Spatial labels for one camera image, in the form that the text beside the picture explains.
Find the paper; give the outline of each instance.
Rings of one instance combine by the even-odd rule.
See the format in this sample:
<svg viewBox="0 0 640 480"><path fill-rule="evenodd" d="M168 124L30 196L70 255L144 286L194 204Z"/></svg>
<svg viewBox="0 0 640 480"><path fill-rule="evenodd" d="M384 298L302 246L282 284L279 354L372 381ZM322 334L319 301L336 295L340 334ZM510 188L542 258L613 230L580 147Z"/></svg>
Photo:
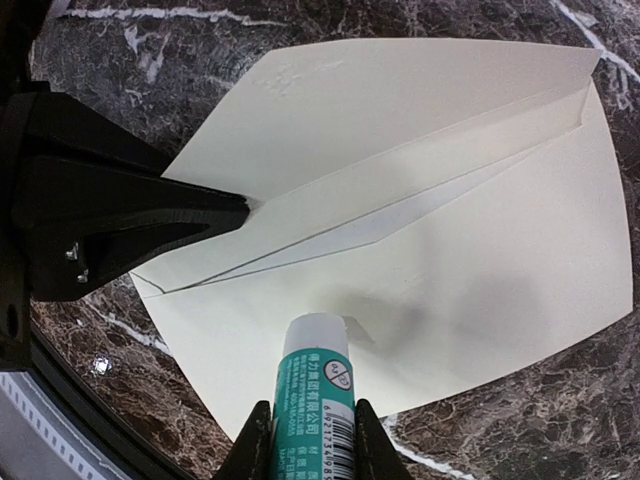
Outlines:
<svg viewBox="0 0 640 480"><path fill-rule="evenodd" d="M392 55L404 41L375 41L371 51L361 46L367 42L338 42L341 58L354 62L355 70L373 69L371 64L380 57L379 74L405 89L407 98L402 90L390 88L395 92L393 105L402 107L396 111L386 99L370 108L366 91L349 87L353 98L363 102L362 121L373 129L369 136L377 137L379 130L375 118L368 116L387 108L390 131L375 142L391 142L393 137L404 142L401 145L367 156L373 152L369 146L349 146L344 140L345 148L362 158L326 157L328 163L309 174L303 166L319 161L321 157L313 155L325 148L324 143L329 144L325 154L342 151L328 140L337 133L327 126L329 130L317 132L328 135L322 142L313 143L310 132L300 137L299 145L298 137L292 136L292 150L279 153L303 149L307 141L312 153L297 163L290 158L280 165L281 178L273 183L266 172L268 163L255 164L258 157L235 157L236 152L229 166L207 166L208 159L219 160L204 152L213 148L210 139L222 128L210 118L168 172L183 181L195 178L189 176L196 172L201 182L230 190L235 186L235 191L253 194L261 202L237 232L162 256L133 276L180 368L232 439L255 402L272 399L286 328L309 312L346 317L356 395L387 415L524 368L632 309L622 186L606 118L589 79L597 55L503 42L407 42L413 48L435 42L450 55L438 56L427 47L415 55L409 47ZM335 45L313 47L331 52ZM316 59L309 64L316 65L319 60L311 47L284 50L278 54L284 57L276 58L295 66L306 58L306 48ZM531 49L526 62L520 48ZM495 72L483 70L481 60L472 62L477 75L456 77L465 69L452 58L471 62L463 55L469 51L476 57L486 55L489 63L502 62L500 78L494 78L501 84L493 110L465 116L465 106L452 99L456 111L448 112L446 99L417 91L419 82L411 83L417 72L414 65L430 52L436 55L430 61L449 62L451 85L464 90L466 84L474 95L483 96L482 88L491 90L493 85L481 88L473 82ZM284 61L288 55L289 63ZM385 70L391 65L387 57L398 62L390 73ZM325 60L336 58L327 55ZM423 67L426 82L435 82L430 75L447 78L443 71ZM336 66L319 71L324 75L338 70ZM279 95L265 115L282 121L306 111L280 117L274 110L283 95L308 103L314 89L325 92L323 85L333 85L332 75L293 75L300 81L282 86L283 75L277 69L275 74L269 69L252 72L247 74L249 85L267 85L267 91ZM522 82L530 87L526 98L519 97L525 87L513 85ZM374 87L371 92L382 94ZM501 88L511 95L510 103L500 104ZM453 97L455 91L443 94ZM341 94L348 103L349 91ZM472 97L465 98L473 105L485 102ZM329 104L331 96L323 99ZM440 125L428 115L418 118L420 109L412 110L410 104L422 101L424 110L458 123ZM429 102L435 102L433 108ZM354 119L359 110L355 103L351 107L348 114ZM242 119L251 111L245 105L241 112L230 112L229 125L249 125L251 121ZM404 114L424 122L425 130L408 131L403 124L396 131L395 122ZM296 118L304 123L303 117ZM320 120L309 121L318 128L314 122ZM366 132L355 123L342 128L353 130L358 142L364 142ZM230 128L224 131L237 137L224 148L245 148L234 142L250 141L248 130L239 126L236 134ZM269 130L266 123L249 130L253 128L266 128L282 148L291 134ZM429 128L439 130L429 133ZM419 137L419 132L426 133ZM271 161L270 155L265 151L262 158ZM346 202L349 195L353 198ZM289 228L292 222L296 228ZM175 291L163 293L153 285Z"/></svg>
<svg viewBox="0 0 640 480"><path fill-rule="evenodd" d="M137 273L164 291L207 282L555 138L579 123L597 59L588 49L449 39L274 51L165 174L261 207L237 234Z"/></svg>

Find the teal glue stick label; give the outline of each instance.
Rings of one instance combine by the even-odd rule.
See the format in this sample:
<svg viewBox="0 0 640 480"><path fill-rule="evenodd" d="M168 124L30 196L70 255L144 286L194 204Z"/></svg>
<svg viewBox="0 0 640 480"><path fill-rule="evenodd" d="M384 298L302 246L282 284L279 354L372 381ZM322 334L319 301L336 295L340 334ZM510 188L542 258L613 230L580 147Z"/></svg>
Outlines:
<svg viewBox="0 0 640 480"><path fill-rule="evenodd" d="M353 480L353 369L332 350L309 348L278 369L270 480Z"/></svg>

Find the barcode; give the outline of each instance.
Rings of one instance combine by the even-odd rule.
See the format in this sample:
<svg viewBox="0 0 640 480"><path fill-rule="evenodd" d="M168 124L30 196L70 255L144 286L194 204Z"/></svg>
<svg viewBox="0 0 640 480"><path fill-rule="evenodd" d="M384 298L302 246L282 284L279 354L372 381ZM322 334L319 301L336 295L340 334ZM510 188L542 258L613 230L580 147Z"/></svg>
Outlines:
<svg viewBox="0 0 640 480"><path fill-rule="evenodd" d="M347 406L332 400L323 401L323 480L353 480L354 415Z"/></svg>

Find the glue stick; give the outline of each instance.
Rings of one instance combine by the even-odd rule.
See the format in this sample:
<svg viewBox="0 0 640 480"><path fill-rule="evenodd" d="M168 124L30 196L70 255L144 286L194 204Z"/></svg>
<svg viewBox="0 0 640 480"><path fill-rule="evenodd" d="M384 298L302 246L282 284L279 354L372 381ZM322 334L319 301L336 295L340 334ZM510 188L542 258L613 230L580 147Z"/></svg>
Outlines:
<svg viewBox="0 0 640 480"><path fill-rule="evenodd" d="M304 315L278 368L270 480L353 480L353 369L342 317Z"/></svg>

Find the screw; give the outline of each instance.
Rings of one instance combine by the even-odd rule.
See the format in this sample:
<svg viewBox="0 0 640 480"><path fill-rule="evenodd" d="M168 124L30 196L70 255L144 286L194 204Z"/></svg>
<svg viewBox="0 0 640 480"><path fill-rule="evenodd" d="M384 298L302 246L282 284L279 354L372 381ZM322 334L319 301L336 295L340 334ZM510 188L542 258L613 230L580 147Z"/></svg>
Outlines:
<svg viewBox="0 0 640 480"><path fill-rule="evenodd" d="M81 275L76 277L78 283L87 283L89 281L89 270L85 270Z"/></svg>
<svg viewBox="0 0 640 480"><path fill-rule="evenodd" d="M78 242L73 244L71 250L64 252L64 258L67 259L68 262L75 262L78 260L78 250L79 250Z"/></svg>

